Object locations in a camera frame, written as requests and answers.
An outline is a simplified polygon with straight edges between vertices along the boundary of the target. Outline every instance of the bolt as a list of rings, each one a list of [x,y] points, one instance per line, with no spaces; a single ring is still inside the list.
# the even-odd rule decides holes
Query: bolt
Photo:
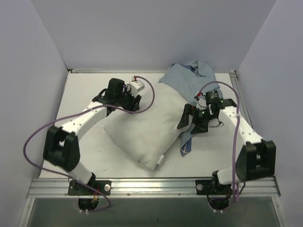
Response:
[[[108,192],[110,190],[110,185],[109,184],[106,184],[104,186],[104,191]]]
[[[203,185],[199,183],[199,184],[197,184],[196,188],[198,191],[202,191]]]

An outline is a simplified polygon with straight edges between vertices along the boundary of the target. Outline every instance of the white platform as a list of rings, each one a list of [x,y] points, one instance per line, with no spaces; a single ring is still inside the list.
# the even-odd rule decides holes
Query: white platform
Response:
[[[111,78],[123,79],[126,83],[131,80],[132,73],[70,73],[68,75],[64,94],[57,117],[82,111],[102,89],[106,88]],[[136,73],[157,83],[162,73]],[[227,73],[216,74],[218,81],[232,86]],[[224,98],[232,98],[234,93],[221,85]],[[143,164],[133,161],[106,135],[103,125],[106,119],[97,123],[80,141],[81,162],[99,178],[144,178],[144,177],[204,177],[211,176],[215,170],[229,167],[232,162],[232,135],[223,126],[209,129],[208,133],[196,135],[192,140],[192,151],[182,157],[180,140],[177,139],[164,154],[165,162],[162,167],[149,171]],[[43,167],[61,171],[47,161]],[[62,177],[42,171],[40,178]]]

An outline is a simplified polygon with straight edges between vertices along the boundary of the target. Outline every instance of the pillow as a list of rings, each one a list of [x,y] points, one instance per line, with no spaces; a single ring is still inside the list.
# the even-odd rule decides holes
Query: pillow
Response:
[[[104,125],[108,136],[135,160],[149,170],[162,165],[163,154],[187,127],[177,129],[186,99],[164,83],[154,86],[155,100],[149,110],[138,114],[114,111]],[[140,109],[146,108],[152,99],[148,91],[140,101]]]

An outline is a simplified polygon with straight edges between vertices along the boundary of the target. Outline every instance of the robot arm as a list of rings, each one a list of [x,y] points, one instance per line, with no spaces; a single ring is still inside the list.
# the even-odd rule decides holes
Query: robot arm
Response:
[[[192,134],[208,132],[208,123],[218,119],[228,131],[234,135],[237,118],[240,124],[237,131],[236,147],[236,181],[245,182],[263,177],[273,176],[275,173],[276,146],[272,141],[265,141],[258,135],[241,114],[237,114],[237,105],[232,99],[219,98],[217,91],[207,92],[205,95],[206,108],[185,105],[183,116],[178,128],[188,125],[189,115],[193,116],[195,128]],[[232,183],[232,165],[213,173],[214,181],[221,185]]]
[[[137,111],[141,100],[138,92],[143,89],[144,84],[139,80],[133,80],[125,85],[123,80],[111,79],[108,88],[94,97],[83,110],[91,111],[60,127],[52,126],[48,129],[43,153],[44,160],[61,167],[71,177],[93,186],[95,175],[80,162],[79,141],[97,122],[115,110],[110,107],[98,109],[94,109],[94,107],[108,104],[120,106],[128,111]]]

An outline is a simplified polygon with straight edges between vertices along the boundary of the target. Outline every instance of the white wall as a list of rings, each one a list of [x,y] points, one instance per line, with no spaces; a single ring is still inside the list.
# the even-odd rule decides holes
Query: white wall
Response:
[[[1,1],[0,31],[0,225],[13,227],[35,172],[23,143],[55,118],[67,70],[29,0]],[[38,163],[44,136],[29,146]]]
[[[31,0],[69,69],[238,69],[276,0]]]
[[[303,1],[277,0],[239,68],[253,126],[277,146],[290,226],[303,223]]]

